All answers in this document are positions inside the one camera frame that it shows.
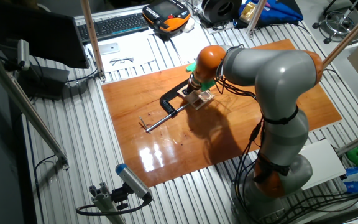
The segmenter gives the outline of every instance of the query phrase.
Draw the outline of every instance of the black bracket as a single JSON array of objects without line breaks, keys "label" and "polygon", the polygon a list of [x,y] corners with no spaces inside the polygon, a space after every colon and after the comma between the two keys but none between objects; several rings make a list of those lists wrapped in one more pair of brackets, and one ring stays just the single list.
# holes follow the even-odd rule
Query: black bracket
[{"label": "black bracket", "polygon": [[161,107],[173,117],[178,114],[178,111],[169,103],[172,99],[178,96],[178,91],[185,87],[188,83],[188,80],[183,81],[181,84],[173,87],[170,91],[166,92],[166,94],[162,95],[160,98]]}]

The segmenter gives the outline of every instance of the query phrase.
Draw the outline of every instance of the white paper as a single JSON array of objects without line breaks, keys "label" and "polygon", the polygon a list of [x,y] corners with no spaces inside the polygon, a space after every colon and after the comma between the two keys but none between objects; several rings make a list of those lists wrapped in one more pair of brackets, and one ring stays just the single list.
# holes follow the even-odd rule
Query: white paper
[{"label": "white paper", "polygon": [[[99,46],[104,44],[117,43],[119,47],[119,52],[104,54],[101,56],[104,72],[113,72],[116,70],[153,62],[154,56],[147,38],[148,34],[140,32],[98,42]],[[93,52],[91,44],[88,44],[86,48],[89,48],[91,52]],[[129,60],[123,60],[116,62],[114,65],[110,63],[111,60],[124,58],[133,58],[133,62]]]}]

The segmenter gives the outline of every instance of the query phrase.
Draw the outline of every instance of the glossy wooden surface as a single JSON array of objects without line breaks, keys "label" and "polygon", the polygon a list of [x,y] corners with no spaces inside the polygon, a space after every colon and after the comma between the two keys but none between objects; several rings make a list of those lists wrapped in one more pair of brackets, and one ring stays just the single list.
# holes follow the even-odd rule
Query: glossy wooden surface
[{"label": "glossy wooden surface", "polygon": [[[295,49],[289,40],[257,48]],[[261,119],[252,98],[227,91],[220,95],[213,87],[216,96],[210,104],[198,111],[188,106],[147,134],[139,116],[151,126],[167,115],[159,99],[189,77],[186,67],[102,86],[124,161],[149,187],[239,156]],[[253,87],[243,89],[254,92]],[[175,108],[184,104],[180,98],[171,103]],[[342,119],[320,85],[301,95],[298,106],[308,116],[310,130]]]}]

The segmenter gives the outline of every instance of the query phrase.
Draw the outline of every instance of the eyeglasses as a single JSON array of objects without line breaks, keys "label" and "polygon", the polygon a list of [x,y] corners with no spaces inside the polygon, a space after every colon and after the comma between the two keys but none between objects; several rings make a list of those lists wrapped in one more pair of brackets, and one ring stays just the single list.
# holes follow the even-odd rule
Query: eyeglasses
[{"label": "eyeglasses", "polygon": [[130,62],[134,62],[135,61],[135,59],[133,58],[133,57],[128,57],[128,58],[123,58],[123,59],[112,59],[111,61],[110,61],[110,64],[111,64],[111,66],[114,66],[117,62],[119,62],[119,63],[125,63],[125,61],[130,61]]}]

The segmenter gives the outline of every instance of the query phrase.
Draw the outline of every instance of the small screw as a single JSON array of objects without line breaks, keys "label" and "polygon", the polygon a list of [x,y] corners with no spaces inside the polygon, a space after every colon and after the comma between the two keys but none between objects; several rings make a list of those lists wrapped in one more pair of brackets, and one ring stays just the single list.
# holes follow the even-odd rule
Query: small screw
[{"label": "small screw", "polygon": [[140,120],[142,121],[142,123],[143,123],[143,125],[144,125],[144,129],[146,129],[146,130],[147,130],[147,125],[146,125],[146,123],[144,123],[144,121],[143,121],[143,119],[142,119],[142,117],[141,117],[141,116],[139,116],[139,118],[140,118]]}]

